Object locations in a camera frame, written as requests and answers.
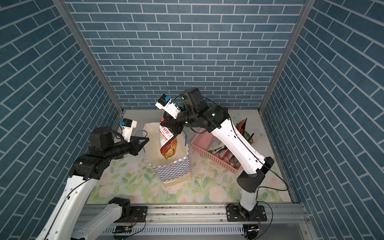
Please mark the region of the right green circuit board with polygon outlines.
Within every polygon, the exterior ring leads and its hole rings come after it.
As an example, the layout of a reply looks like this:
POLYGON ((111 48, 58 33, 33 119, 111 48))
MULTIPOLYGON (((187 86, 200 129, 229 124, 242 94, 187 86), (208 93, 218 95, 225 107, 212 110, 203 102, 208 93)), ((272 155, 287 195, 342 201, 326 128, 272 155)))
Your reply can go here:
POLYGON ((260 232, 258 225, 243 225, 244 238, 247 240, 255 240, 260 232))

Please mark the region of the dark brown condiment packet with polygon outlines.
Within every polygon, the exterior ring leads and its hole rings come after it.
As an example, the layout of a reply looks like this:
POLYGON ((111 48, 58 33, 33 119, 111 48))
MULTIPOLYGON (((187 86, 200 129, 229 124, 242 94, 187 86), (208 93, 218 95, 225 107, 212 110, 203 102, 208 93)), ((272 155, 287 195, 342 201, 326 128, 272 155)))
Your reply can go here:
POLYGON ((178 140, 167 128, 159 124, 160 152, 168 160, 173 157, 177 151, 178 140))

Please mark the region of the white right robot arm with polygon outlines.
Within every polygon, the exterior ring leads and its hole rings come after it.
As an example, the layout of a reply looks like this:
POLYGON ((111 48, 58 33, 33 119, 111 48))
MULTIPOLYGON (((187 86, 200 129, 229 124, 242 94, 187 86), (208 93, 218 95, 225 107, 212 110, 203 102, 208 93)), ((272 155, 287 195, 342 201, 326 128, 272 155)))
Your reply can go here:
POLYGON ((258 204, 258 188, 265 175, 274 164, 271 157, 264 157, 241 135, 232 123, 228 111, 217 105, 208 105, 197 88, 190 88, 181 93, 184 108, 168 95, 162 95, 156 107, 164 111, 161 126, 172 134, 180 134, 184 127, 200 127, 218 138, 237 158, 243 172, 237 178, 242 188, 240 206, 251 212, 258 204))

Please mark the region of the pink plastic basket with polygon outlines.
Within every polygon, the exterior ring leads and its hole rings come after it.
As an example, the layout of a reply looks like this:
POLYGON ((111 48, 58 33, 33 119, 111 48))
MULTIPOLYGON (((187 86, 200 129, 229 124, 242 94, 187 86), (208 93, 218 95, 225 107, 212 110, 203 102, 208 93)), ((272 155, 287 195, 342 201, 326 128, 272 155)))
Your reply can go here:
POLYGON ((218 157, 216 157, 215 155, 213 155, 207 151, 209 143, 213 137, 214 136, 211 133, 208 133, 208 132, 204 133, 204 129, 200 130, 196 134, 196 136, 193 138, 193 140, 191 141, 193 149, 196 152, 198 152, 199 154, 201 154, 201 155, 207 157, 208 159, 210 159, 211 161, 217 163, 221 167, 227 169, 229 172, 232 172, 234 174, 241 172, 243 170, 242 167, 240 167, 237 170, 237 169, 233 168, 231 165, 229 165, 228 163, 226 163, 225 161, 219 159, 218 157))

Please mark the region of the green circuit board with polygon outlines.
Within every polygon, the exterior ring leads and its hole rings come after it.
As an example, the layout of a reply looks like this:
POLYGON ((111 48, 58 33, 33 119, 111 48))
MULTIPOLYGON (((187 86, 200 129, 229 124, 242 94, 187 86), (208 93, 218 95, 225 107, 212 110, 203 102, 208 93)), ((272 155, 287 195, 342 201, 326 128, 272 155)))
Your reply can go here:
POLYGON ((247 240, 255 240, 260 232, 258 225, 243 225, 244 238, 247 240))
POLYGON ((132 233, 133 226, 116 226, 113 234, 131 234, 132 233))

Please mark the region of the black condiment packet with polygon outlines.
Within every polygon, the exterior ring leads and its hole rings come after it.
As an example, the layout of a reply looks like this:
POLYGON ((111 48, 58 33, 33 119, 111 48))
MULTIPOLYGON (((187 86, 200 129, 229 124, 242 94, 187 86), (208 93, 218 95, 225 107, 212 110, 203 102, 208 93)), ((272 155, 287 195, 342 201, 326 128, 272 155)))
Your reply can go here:
POLYGON ((231 166, 233 166, 236 161, 236 157, 227 147, 219 150, 217 157, 231 166))

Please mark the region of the orange red condiment packet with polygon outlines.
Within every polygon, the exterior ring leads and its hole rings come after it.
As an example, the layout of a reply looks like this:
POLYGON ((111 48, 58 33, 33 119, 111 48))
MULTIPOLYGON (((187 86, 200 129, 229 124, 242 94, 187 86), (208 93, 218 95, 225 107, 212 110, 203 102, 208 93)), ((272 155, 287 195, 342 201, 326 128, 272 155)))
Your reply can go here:
POLYGON ((248 119, 241 120, 239 123, 236 124, 236 128, 239 131, 239 133, 243 136, 246 129, 246 123, 248 119))

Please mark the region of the left green circuit board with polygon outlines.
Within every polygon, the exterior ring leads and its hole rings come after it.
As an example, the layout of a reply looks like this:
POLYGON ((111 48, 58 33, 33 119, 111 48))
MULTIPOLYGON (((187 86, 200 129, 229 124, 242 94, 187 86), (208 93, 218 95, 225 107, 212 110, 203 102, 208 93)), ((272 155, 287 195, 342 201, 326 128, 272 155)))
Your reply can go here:
POLYGON ((132 233, 133 226, 116 226, 113 234, 131 234, 132 233))

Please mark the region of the white condiment packet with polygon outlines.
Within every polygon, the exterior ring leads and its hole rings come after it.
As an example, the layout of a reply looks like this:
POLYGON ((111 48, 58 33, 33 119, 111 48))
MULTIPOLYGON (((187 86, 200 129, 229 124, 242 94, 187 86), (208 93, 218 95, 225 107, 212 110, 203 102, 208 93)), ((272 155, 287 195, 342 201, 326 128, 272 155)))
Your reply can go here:
POLYGON ((214 155, 224 147, 225 145, 222 143, 222 141, 220 141, 217 137, 213 137, 206 151, 214 155))

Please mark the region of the blue checkered paper bag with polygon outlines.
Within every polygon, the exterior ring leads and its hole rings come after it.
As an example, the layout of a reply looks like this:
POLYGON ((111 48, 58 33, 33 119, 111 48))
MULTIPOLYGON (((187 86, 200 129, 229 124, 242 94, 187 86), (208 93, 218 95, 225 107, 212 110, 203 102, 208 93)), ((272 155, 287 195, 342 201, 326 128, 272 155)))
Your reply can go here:
POLYGON ((185 132, 174 136, 159 123, 144 126, 150 141, 145 146, 146 161, 169 189, 191 179, 189 146, 185 132))

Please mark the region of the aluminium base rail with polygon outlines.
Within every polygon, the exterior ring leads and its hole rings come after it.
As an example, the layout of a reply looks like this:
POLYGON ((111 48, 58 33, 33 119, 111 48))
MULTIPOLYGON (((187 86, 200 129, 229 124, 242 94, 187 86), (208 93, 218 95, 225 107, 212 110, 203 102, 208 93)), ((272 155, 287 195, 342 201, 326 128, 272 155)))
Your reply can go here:
POLYGON ((237 204, 133 204, 130 220, 112 223, 100 240, 246 240, 243 225, 258 225, 257 240, 315 240, 303 204, 258 203, 242 216, 237 204), (116 226, 133 226, 116 234, 116 226))

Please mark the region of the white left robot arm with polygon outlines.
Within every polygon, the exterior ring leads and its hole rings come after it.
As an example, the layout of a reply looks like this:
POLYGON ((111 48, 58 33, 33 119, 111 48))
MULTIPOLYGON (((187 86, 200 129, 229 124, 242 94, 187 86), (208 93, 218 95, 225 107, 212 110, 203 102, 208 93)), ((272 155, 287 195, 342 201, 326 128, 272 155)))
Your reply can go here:
POLYGON ((90 133, 89 150, 73 163, 63 194, 39 233, 39 240, 95 240, 112 223, 130 218, 130 200, 115 197, 96 217, 75 230, 86 200, 111 161, 127 154, 138 155, 150 141, 132 136, 132 127, 122 129, 123 133, 119 133, 111 127, 99 127, 90 133))

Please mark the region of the green small condiment packet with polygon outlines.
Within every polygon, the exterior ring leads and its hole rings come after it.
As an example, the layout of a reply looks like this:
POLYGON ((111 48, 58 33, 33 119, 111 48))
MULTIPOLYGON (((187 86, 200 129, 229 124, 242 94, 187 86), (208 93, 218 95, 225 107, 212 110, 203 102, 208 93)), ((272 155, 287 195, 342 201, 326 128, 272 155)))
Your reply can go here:
POLYGON ((254 140, 253 140, 254 133, 253 134, 249 134, 247 131, 244 131, 243 136, 248 141, 249 144, 252 145, 254 143, 254 140))

